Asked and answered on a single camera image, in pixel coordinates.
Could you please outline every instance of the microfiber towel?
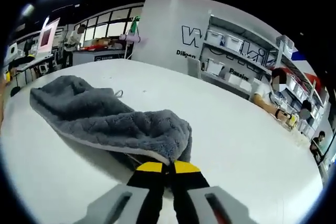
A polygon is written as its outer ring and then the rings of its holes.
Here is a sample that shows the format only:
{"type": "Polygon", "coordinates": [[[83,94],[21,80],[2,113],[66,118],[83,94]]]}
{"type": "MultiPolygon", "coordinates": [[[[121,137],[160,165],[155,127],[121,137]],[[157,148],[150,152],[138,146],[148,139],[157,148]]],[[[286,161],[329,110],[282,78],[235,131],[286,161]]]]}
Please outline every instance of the microfiber towel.
{"type": "Polygon", "coordinates": [[[167,165],[190,161],[192,129],[186,121],[170,110],[134,111],[112,89],[94,88],[82,78],[61,76],[31,89],[30,105],[65,139],[167,165]]]}

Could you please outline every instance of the gray towel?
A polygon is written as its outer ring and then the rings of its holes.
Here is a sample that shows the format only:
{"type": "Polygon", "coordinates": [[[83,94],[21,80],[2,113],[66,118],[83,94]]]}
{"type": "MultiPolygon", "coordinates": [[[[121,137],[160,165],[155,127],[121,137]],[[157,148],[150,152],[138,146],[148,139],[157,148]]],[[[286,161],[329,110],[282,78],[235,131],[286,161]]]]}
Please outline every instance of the gray towel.
{"type": "Polygon", "coordinates": [[[167,165],[190,161],[192,130],[186,121],[170,110],[136,112],[112,89],[93,88],[82,78],[61,76],[31,89],[30,105],[64,138],[167,165]]]}

